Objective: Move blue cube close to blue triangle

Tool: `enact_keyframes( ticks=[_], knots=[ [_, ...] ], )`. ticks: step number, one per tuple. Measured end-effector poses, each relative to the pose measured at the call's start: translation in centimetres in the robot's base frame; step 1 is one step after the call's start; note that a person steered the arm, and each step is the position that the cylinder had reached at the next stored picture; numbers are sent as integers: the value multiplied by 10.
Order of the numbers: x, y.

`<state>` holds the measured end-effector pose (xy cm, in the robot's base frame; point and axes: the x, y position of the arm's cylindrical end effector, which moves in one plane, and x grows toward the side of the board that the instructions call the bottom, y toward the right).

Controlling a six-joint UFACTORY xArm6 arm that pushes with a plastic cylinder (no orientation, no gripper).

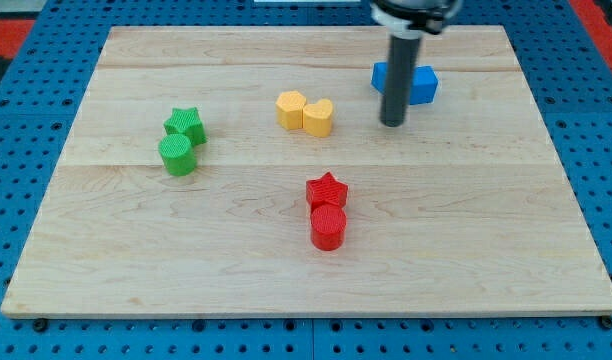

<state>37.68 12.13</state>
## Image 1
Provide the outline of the robot arm flange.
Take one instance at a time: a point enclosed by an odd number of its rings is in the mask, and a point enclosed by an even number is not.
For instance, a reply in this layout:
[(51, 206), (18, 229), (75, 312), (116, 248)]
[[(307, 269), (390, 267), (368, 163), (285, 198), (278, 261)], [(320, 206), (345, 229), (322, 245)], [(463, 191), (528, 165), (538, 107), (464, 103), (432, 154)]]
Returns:
[(454, 20), (463, 0), (371, 0), (372, 19), (397, 38), (438, 35)]

